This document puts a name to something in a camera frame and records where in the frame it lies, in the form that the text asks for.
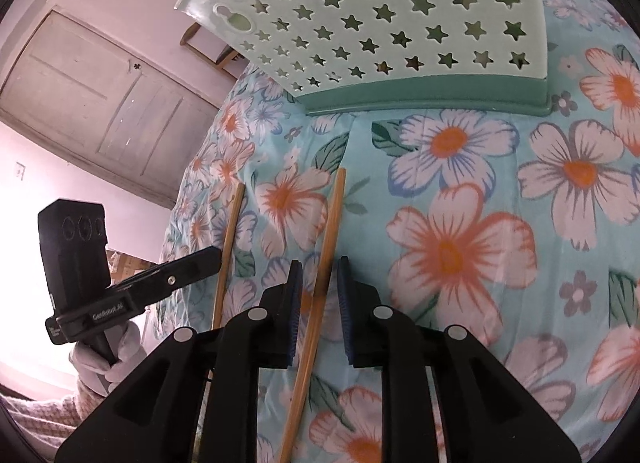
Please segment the left checked forearm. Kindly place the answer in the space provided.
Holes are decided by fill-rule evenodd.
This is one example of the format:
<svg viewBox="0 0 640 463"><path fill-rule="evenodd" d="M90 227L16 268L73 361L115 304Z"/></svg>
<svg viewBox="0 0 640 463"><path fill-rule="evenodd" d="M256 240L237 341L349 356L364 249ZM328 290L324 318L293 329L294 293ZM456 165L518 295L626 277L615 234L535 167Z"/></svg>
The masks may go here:
<svg viewBox="0 0 640 463"><path fill-rule="evenodd" d="M52 462L62 443L103 400L103 396L79 384L73 396L43 401L2 396L1 404L40 457Z"/></svg>

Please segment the left white gloved hand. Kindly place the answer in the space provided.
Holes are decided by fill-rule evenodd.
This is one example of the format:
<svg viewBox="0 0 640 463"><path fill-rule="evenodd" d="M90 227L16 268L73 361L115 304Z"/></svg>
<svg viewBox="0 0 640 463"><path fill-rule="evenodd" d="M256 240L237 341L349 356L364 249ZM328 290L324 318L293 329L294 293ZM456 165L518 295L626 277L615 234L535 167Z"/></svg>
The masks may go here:
<svg viewBox="0 0 640 463"><path fill-rule="evenodd" d="M139 327L134 322L115 325L104 335L115 357L114 362L107 361L85 343L76 343L70 354L70 363L78 372L81 383L100 397L114 391L146 356Z"/></svg>

